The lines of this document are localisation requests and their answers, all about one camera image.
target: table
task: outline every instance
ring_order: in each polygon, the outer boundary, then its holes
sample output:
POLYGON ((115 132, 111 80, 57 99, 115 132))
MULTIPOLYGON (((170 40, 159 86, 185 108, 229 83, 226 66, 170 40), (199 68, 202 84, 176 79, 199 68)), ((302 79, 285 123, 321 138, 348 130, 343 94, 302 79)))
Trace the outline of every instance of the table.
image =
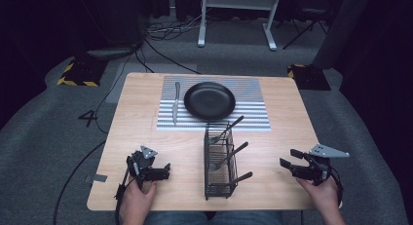
POLYGON ((158 112, 163 81, 168 76, 211 77, 211 75, 145 74, 127 76, 107 137, 95 181, 88 199, 91 210, 114 210, 114 195, 127 168, 126 157, 144 144, 159 152, 154 168, 171 164, 170 177, 158 183, 152 210, 231 210, 314 208, 307 193, 280 166, 280 158, 306 166, 289 156, 289 149, 308 152, 318 143, 313 126, 294 81, 290 78, 255 78, 259 81, 271 131, 233 131, 234 142, 249 145, 236 155, 238 173, 253 171, 228 198, 204 195, 204 131, 159 131, 158 112))
POLYGON ((212 8, 232 8, 232 9, 250 9, 250 10, 264 10, 270 11, 268 16, 268 22, 263 23, 263 29, 267 38, 268 46, 271 51, 277 49, 276 42, 274 41, 273 34, 271 33, 271 25, 273 23, 274 14, 277 9, 279 0, 203 0, 202 2, 202 14, 201 14, 201 26, 200 34, 198 38, 198 46, 204 47, 206 44, 206 31, 207 31, 207 7, 212 8))

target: metal rack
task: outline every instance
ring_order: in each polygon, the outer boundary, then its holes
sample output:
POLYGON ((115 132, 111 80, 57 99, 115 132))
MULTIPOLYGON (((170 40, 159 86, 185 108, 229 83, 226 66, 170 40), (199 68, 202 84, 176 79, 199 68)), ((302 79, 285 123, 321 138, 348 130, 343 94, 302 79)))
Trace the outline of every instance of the metal rack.
POLYGON ((219 169, 212 169, 210 166, 218 164, 227 155, 234 151, 232 131, 226 131, 218 142, 209 143, 211 137, 219 136, 227 127, 227 124, 206 124, 206 134, 204 138, 205 146, 205 196, 229 198, 233 194, 238 183, 231 183, 237 179, 237 163, 235 155, 222 164, 219 169))

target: white striped placemat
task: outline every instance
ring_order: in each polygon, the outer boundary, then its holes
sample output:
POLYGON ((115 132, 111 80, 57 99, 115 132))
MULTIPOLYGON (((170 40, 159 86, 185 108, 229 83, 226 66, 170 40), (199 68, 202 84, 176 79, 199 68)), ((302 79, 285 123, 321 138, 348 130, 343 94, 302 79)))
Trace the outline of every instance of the white striped placemat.
POLYGON ((230 116, 219 123, 233 123, 240 116, 233 131, 271 131, 267 109, 262 97, 259 81, 256 78, 220 78, 220 77, 179 77, 166 76, 158 114, 157 130, 162 131, 204 131, 206 122, 193 117, 185 108, 183 98, 194 85, 201 82, 215 82, 227 87, 236 100, 236 106, 230 116), (175 101, 175 82, 180 83, 179 108, 176 126, 172 119, 172 105, 175 101))

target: jeans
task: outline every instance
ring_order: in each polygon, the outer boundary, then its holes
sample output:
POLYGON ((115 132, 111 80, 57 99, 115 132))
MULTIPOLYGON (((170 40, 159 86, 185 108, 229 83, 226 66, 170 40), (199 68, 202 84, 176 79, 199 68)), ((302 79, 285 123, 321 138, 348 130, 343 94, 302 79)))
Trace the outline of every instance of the jeans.
POLYGON ((275 210, 218 211, 212 219, 202 211, 153 211, 145 225, 282 225, 282 212, 275 210))

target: black curtain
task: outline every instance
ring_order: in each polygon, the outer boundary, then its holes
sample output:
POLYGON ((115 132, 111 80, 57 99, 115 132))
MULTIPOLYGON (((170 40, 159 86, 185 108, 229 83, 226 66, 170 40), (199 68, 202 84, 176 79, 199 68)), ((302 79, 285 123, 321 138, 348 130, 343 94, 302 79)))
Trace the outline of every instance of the black curtain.
POLYGON ((369 129, 413 223, 413 0, 370 0, 335 63, 340 91, 369 129))
POLYGON ((201 14, 202 0, 175 0, 176 18, 185 21, 187 16, 196 18, 201 14))
POLYGON ((32 97, 44 78, 69 56, 45 0, 0 0, 0 129, 32 97))
MULTIPOLYGON (((45 76, 73 56, 59 9, 68 9, 85 50, 112 46, 101 33, 96 0, 0 0, 0 129, 45 88, 45 76)), ((154 18, 169 15, 169 0, 144 0, 154 18)))

